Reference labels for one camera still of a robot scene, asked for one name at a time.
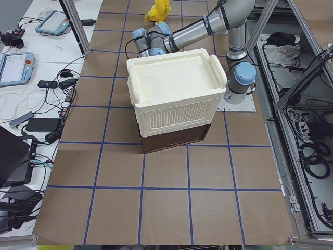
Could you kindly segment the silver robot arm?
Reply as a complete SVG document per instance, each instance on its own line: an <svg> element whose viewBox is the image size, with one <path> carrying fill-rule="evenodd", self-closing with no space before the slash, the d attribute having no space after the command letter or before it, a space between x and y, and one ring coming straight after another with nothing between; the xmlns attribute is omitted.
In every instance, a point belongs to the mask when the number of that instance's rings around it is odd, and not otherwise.
<svg viewBox="0 0 333 250"><path fill-rule="evenodd" d="M142 57L178 52L221 31L228 32L227 63L230 72L241 61L246 61L246 20L255 6L255 1L220 1L211 13L201 19L171 32L162 22L146 30L132 32L132 40Z"/></svg>

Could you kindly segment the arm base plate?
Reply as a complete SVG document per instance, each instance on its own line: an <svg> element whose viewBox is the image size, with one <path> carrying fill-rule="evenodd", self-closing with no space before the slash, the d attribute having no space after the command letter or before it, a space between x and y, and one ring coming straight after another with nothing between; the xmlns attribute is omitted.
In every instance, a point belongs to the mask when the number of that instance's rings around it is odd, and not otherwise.
<svg viewBox="0 0 333 250"><path fill-rule="evenodd" d="M232 103L229 103L225 98L222 98L219 102L216 111L233 111L233 112L256 112L256 107L253 99L253 94L247 95L252 88L251 86L248 86L248 89L246 93L242 96L242 99L240 99L240 95L234 95L232 92L229 91L229 82L230 80L227 80L227 87L226 87L226 93L228 94L228 97L232 98Z"/></svg>

